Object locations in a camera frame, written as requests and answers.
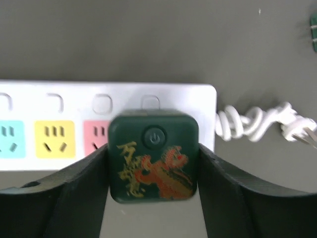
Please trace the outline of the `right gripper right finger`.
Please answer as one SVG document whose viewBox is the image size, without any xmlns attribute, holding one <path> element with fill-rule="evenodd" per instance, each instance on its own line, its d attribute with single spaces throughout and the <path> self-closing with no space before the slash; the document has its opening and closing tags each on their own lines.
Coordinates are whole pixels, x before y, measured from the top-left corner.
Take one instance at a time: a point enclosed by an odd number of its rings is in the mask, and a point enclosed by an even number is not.
<svg viewBox="0 0 317 238">
<path fill-rule="evenodd" d="M 317 195 L 258 178 L 200 145 L 198 187 L 210 238 L 315 238 Z"/>
</svg>

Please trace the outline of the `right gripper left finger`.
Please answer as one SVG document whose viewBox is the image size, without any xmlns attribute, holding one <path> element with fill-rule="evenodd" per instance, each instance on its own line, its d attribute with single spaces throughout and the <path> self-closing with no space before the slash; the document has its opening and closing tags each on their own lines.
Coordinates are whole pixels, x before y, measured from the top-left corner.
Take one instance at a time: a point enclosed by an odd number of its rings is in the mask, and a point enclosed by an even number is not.
<svg viewBox="0 0 317 238">
<path fill-rule="evenodd" d="M 109 178 L 107 145 L 22 187 L 0 191 L 2 238 L 98 238 Z"/>
</svg>

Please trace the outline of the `dark green plug adapter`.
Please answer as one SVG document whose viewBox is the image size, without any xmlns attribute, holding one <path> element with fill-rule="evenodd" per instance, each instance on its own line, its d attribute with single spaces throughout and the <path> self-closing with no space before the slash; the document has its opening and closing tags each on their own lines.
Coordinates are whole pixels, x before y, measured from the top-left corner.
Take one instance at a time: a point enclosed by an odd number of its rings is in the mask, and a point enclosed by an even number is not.
<svg viewBox="0 0 317 238">
<path fill-rule="evenodd" d="M 199 126 L 177 110 L 135 110 L 108 127 L 110 193 L 119 203 L 187 200 L 197 190 Z"/>
</svg>

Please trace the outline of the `light green plug adapter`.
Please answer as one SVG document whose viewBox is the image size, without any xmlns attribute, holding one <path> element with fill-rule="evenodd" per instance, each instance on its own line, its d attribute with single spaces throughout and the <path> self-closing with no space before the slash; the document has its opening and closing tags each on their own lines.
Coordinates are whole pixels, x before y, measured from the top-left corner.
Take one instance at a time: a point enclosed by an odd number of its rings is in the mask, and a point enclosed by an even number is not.
<svg viewBox="0 0 317 238">
<path fill-rule="evenodd" d="M 317 53 L 317 8 L 313 8 L 304 20 L 308 43 L 314 53 Z"/>
</svg>

